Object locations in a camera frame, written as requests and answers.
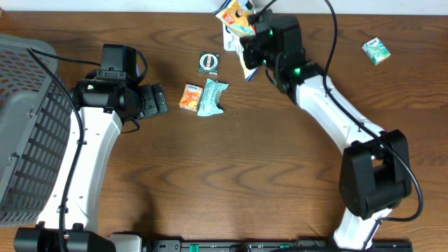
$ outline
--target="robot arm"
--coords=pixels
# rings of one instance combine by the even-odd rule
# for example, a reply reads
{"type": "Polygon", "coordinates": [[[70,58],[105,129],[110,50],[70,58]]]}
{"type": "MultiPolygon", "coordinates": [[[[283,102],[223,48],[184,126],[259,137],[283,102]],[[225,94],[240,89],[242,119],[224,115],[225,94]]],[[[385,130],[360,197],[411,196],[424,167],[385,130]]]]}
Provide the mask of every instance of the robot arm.
{"type": "MultiPolygon", "coordinates": [[[[304,83],[295,89],[296,104],[308,112],[322,128],[330,135],[337,147],[344,152],[346,147],[351,146],[355,141],[364,143],[372,140],[372,137],[354,124],[326,95],[322,86],[322,75],[304,80],[304,83]]],[[[380,136],[384,130],[370,122],[364,115],[359,113],[335,88],[330,77],[327,76],[328,87],[332,90],[333,96],[343,107],[354,115],[366,127],[380,136]]]]}
{"type": "MultiPolygon", "coordinates": [[[[397,207],[411,193],[411,181],[404,168],[383,150],[369,134],[359,129],[327,95],[323,86],[323,70],[305,58],[302,35],[296,17],[274,17],[271,10],[249,17],[257,31],[255,36],[241,38],[244,61],[248,69],[265,66],[274,73],[266,74],[282,93],[308,112],[343,154],[339,192],[346,205],[340,227],[333,235],[343,249],[369,248],[377,231],[377,219],[397,207]],[[383,160],[373,167],[372,160],[383,160]]],[[[357,111],[326,77],[328,89],[335,100],[358,122],[374,132],[382,142],[389,143],[409,165],[407,142],[398,130],[386,133],[357,111]]]]}
{"type": "MultiPolygon", "coordinates": [[[[98,201],[104,175],[113,144],[120,135],[123,124],[115,111],[104,113],[103,108],[83,107],[79,113],[84,124],[86,144],[81,149],[71,182],[66,202],[65,226],[70,230],[74,226],[81,228],[82,225],[84,230],[97,232],[98,201]]],[[[44,222],[45,228],[48,229],[56,230],[59,227],[62,191],[79,139],[79,129],[73,112],[70,128],[69,141],[52,196],[37,220],[37,223],[44,222]]]]}

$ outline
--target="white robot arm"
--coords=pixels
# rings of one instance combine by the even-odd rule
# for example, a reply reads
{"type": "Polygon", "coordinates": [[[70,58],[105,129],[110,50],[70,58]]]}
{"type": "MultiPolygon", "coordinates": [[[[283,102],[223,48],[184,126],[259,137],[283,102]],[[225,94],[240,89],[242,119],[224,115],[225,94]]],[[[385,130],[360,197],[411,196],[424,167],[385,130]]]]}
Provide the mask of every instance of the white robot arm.
{"type": "MultiPolygon", "coordinates": [[[[98,202],[109,155],[123,126],[116,112],[105,113],[103,108],[83,107],[79,111],[83,120],[86,144],[76,165],[66,202],[65,226],[71,229],[75,224],[85,230],[98,230],[98,202]]],[[[50,199],[38,217],[37,223],[44,222],[45,228],[59,227],[58,207],[61,203],[71,163],[74,159],[79,128],[75,115],[71,115],[71,132],[64,159],[59,170],[50,199]]]]}
{"type": "MultiPolygon", "coordinates": [[[[329,98],[322,85],[322,75],[304,80],[304,83],[296,88],[297,105],[308,112],[335,142],[341,153],[350,147],[353,142],[361,143],[372,140],[372,137],[360,130],[354,122],[343,113],[336,104],[329,98]]],[[[327,76],[327,84],[336,100],[343,107],[354,115],[360,122],[363,122],[372,132],[380,136],[384,130],[370,122],[364,115],[356,110],[335,88],[330,77],[327,76]]],[[[359,216],[353,215],[350,210],[345,209],[341,225],[336,230],[333,238],[340,248],[362,249],[365,240],[372,228],[375,220],[379,217],[387,216],[392,209],[385,208],[374,213],[371,218],[363,220],[359,216]]],[[[370,248],[372,241],[368,241],[367,248],[370,248]]]]}

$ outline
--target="snack package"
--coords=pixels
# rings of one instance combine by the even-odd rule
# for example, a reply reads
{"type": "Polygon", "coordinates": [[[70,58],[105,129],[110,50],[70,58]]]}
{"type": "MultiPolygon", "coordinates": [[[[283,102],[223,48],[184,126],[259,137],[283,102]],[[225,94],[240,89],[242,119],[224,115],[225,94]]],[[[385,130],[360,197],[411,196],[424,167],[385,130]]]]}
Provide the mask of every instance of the snack package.
{"type": "Polygon", "coordinates": [[[213,14],[238,36],[255,35],[255,29],[247,21],[255,8],[251,0],[226,0],[213,14]]]}
{"type": "Polygon", "coordinates": [[[219,83],[214,80],[207,79],[205,85],[204,96],[199,106],[198,116],[212,116],[215,114],[224,113],[224,111],[218,108],[219,98],[224,90],[227,89],[229,84],[219,83]]]}
{"type": "Polygon", "coordinates": [[[255,35],[255,29],[247,21],[247,16],[252,15],[254,10],[251,0],[227,0],[219,10],[213,13],[225,25],[223,26],[224,49],[237,52],[246,81],[252,80],[258,68],[250,70],[246,68],[244,49],[239,38],[255,35]]]}
{"type": "Polygon", "coordinates": [[[187,109],[189,111],[197,111],[197,104],[201,99],[203,88],[195,85],[186,84],[183,90],[183,95],[179,106],[181,109],[187,109]]]}

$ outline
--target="orange snack package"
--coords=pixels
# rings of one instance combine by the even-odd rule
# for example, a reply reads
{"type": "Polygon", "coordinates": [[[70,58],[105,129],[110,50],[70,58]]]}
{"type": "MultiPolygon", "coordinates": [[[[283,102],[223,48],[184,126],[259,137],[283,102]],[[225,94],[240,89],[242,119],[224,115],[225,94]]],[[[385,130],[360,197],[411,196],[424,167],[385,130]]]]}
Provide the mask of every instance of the orange snack package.
{"type": "Polygon", "coordinates": [[[185,90],[179,102],[181,109],[188,109],[189,111],[197,111],[197,105],[201,99],[203,88],[195,85],[186,84],[185,90]]]}

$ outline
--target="wire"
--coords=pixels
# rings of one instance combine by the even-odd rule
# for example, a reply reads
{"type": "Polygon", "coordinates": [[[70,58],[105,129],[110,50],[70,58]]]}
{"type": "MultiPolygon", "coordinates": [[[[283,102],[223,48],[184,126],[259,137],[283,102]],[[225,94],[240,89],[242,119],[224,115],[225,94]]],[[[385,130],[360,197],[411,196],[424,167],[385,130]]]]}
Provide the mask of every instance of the wire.
{"type": "Polygon", "coordinates": [[[133,129],[133,130],[130,130],[130,131],[126,131],[126,132],[121,132],[121,134],[138,132],[140,130],[140,124],[139,124],[139,122],[137,122],[137,119],[133,118],[132,122],[135,124],[136,129],[133,129]]]}
{"type": "Polygon", "coordinates": [[[81,63],[81,64],[92,64],[92,65],[95,65],[95,66],[98,66],[98,67],[101,66],[100,63],[96,63],[96,62],[90,62],[90,61],[87,61],[87,60],[80,60],[80,59],[70,59],[70,58],[66,58],[66,57],[51,55],[51,54],[46,53],[46,52],[41,52],[40,50],[36,50],[34,48],[30,48],[30,49],[34,53],[37,53],[37,54],[40,54],[40,55],[43,55],[43,56],[47,56],[47,57],[51,57],[51,58],[56,59],[56,60],[64,60],[66,62],[81,63]]]}
{"type": "Polygon", "coordinates": [[[275,3],[277,0],[272,0],[272,1],[270,1],[262,10],[260,10],[260,12],[259,13],[256,13],[254,16],[253,16],[253,20],[257,20],[257,18],[259,17],[259,16],[261,16],[269,7],[271,7],[271,5],[273,4],[273,3],[275,3]]]}
{"type": "Polygon", "coordinates": [[[280,58],[283,55],[282,52],[277,53],[277,56],[275,57],[275,77],[280,78],[280,73],[279,73],[279,63],[280,63],[280,58]]]}
{"type": "Polygon", "coordinates": [[[267,68],[267,66],[266,66],[265,73],[266,73],[266,77],[267,77],[267,79],[268,79],[274,86],[277,86],[277,82],[276,82],[274,79],[272,79],[272,77],[269,75],[269,69],[267,68]]]}
{"type": "Polygon", "coordinates": [[[73,157],[73,161],[71,162],[69,175],[67,176],[67,180],[64,186],[64,192],[62,193],[61,205],[59,207],[59,234],[58,234],[59,246],[62,252],[67,252],[67,248],[64,243],[65,209],[67,208],[67,195],[69,194],[71,180],[75,172],[76,164],[78,163],[79,155],[81,154],[81,148],[83,147],[84,144],[84,127],[81,117],[79,116],[79,113],[76,110],[75,104],[73,103],[73,100],[71,99],[70,94],[64,87],[64,85],[56,78],[56,76],[48,69],[48,67],[44,63],[42,63],[42,61],[33,53],[33,50],[31,48],[27,48],[27,52],[31,55],[34,61],[36,61],[36,63],[42,68],[42,70],[44,70],[49,75],[49,77],[51,77],[51,79],[59,86],[64,96],[69,101],[70,107],[73,109],[73,113],[75,114],[76,121],[78,122],[79,126],[79,140],[77,143],[78,146],[76,147],[76,152],[73,157]]]}
{"type": "Polygon", "coordinates": [[[331,90],[328,89],[327,86],[327,75],[328,75],[328,69],[330,68],[330,63],[331,63],[331,59],[333,58],[333,54],[335,52],[335,48],[336,48],[336,42],[337,42],[337,20],[336,20],[336,14],[335,14],[335,10],[333,9],[333,7],[331,6],[331,3],[329,2],[329,0],[325,0],[325,2],[327,3],[328,7],[330,8],[331,11],[331,15],[333,18],[333,23],[335,26],[335,36],[333,39],[333,44],[331,47],[331,51],[330,51],[330,56],[328,57],[328,61],[327,64],[325,66],[325,73],[323,75],[323,87],[325,89],[325,93],[329,96],[329,98],[331,98],[331,100],[335,103],[335,105],[342,111],[344,112],[344,114],[347,115],[347,117],[349,117],[361,130],[365,131],[367,134],[369,134],[373,139],[376,139],[382,146],[383,148],[388,151],[396,160],[399,161],[399,163],[405,168],[405,171],[409,174],[409,177],[411,178],[414,186],[415,186],[415,190],[417,193],[417,197],[419,200],[419,205],[417,207],[416,212],[410,216],[410,217],[406,217],[406,218],[393,218],[393,217],[381,217],[378,218],[375,226],[372,228],[372,230],[370,231],[369,236],[367,237],[366,241],[364,241],[364,247],[363,249],[365,249],[365,247],[367,246],[367,243],[373,238],[373,235],[375,234],[376,229],[381,225],[382,221],[396,221],[396,222],[409,222],[409,221],[413,221],[416,218],[418,218],[421,215],[421,212],[423,211],[423,206],[424,206],[424,198],[423,198],[423,192],[421,191],[421,187],[419,185],[419,182],[417,181],[414,173],[412,172],[412,170],[409,168],[409,166],[406,164],[406,162],[399,156],[399,154],[397,154],[392,147],[390,147],[387,143],[383,142],[374,132],[372,132],[370,129],[368,129],[366,126],[364,126],[364,123],[359,122],[356,118],[354,118],[354,116],[352,116],[350,114],[350,112],[348,112],[337,100],[336,98],[333,96],[333,94],[331,93],[331,90]]]}
{"type": "Polygon", "coordinates": [[[93,78],[97,77],[98,70],[99,69],[91,70],[88,74],[85,75],[84,78],[92,80],[93,78]]]}
{"type": "Polygon", "coordinates": [[[140,56],[141,61],[145,65],[145,71],[143,71],[142,74],[137,78],[136,85],[140,84],[140,82],[146,77],[146,74],[148,73],[148,63],[146,62],[145,57],[143,56],[143,53],[141,53],[139,50],[137,51],[137,55],[140,56]]]}

